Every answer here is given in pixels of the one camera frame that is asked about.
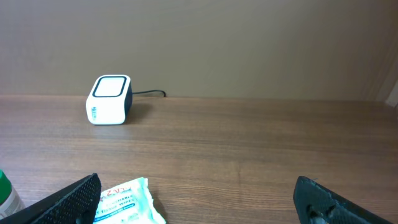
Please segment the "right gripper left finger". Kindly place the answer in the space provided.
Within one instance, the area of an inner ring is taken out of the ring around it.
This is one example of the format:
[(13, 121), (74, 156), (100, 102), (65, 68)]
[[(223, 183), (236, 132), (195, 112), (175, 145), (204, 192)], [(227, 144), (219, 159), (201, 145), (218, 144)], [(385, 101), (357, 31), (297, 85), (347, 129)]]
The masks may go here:
[(93, 224), (100, 201), (96, 173), (1, 220), (1, 224)]

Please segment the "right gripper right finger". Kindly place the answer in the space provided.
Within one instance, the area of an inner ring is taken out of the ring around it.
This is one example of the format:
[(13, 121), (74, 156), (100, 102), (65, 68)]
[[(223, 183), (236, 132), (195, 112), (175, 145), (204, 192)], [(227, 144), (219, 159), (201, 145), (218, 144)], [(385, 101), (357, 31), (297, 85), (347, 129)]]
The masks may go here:
[(293, 201), (300, 223), (391, 224), (305, 176), (296, 181)]

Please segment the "teal wet wipes pack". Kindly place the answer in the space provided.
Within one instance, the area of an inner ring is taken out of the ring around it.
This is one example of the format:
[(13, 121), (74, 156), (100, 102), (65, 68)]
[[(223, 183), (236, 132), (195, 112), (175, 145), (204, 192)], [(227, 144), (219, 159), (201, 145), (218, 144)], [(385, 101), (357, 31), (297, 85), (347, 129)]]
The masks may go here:
[(165, 224), (148, 185), (148, 179), (140, 177), (102, 191), (93, 223)]

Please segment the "green lid jar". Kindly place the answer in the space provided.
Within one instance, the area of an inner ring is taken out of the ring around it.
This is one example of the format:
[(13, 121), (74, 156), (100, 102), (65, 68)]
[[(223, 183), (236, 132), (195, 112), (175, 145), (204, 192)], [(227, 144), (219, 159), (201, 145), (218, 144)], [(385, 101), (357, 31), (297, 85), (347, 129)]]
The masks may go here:
[(0, 219), (2, 220), (25, 209), (25, 205), (2, 170), (0, 177)]

